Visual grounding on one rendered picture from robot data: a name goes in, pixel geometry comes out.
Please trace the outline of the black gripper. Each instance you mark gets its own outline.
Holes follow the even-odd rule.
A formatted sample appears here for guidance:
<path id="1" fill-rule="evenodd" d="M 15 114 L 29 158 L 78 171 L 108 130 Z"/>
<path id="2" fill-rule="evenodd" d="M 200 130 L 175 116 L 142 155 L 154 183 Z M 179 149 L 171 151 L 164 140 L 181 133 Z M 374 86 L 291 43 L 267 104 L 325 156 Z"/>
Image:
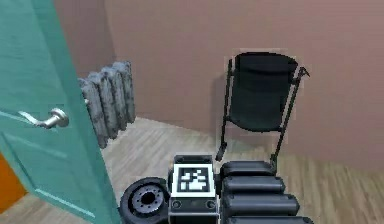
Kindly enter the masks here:
<path id="1" fill-rule="evenodd" d="M 120 199 L 124 224 L 168 224 L 169 192 L 166 180 L 145 177 L 132 183 Z"/>

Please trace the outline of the grey ribbed radiator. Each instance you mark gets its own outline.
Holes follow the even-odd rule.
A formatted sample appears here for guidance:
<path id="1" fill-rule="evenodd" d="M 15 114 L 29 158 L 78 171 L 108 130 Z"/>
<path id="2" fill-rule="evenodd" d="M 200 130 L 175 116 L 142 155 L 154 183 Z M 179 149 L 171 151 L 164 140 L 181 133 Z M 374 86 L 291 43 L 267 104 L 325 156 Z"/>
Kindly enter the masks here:
<path id="1" fill-rule="evenodd" d="M 78 78 L 98 145 L 104 149 L 136 119 L 133 75 L 129 61 L 116 61 Z"/>

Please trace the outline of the black folding chair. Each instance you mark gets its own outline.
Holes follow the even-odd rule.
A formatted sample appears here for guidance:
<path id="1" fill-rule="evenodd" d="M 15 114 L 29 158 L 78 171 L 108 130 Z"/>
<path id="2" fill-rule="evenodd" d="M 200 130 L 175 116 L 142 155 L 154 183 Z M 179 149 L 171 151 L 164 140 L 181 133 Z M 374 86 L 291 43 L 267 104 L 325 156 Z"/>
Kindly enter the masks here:
<path id="1" fill-rule="evenodd" d="M 273 52 L 244 52 L 228 60 L 220 146 L 215 159 L 224 157 L 226 126 L 232 123 L 250 132 L 278 132 L 269 164 L 278 156 L 303 77 L 308 70 L 290 56 Z"/>

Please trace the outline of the teal room door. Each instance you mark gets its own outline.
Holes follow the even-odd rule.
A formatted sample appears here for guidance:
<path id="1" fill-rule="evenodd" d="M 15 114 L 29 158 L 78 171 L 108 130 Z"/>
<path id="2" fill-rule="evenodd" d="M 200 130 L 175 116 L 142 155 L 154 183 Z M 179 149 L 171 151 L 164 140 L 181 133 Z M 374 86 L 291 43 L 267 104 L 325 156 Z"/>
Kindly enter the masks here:
<path id="1" fill-rule="evenodd" d="M 53 108 L 67 127 L 45 129 Z M 53 0 L 0 0 L 0 153 L 25 189 L 91 224 L 121 224 Z"/>

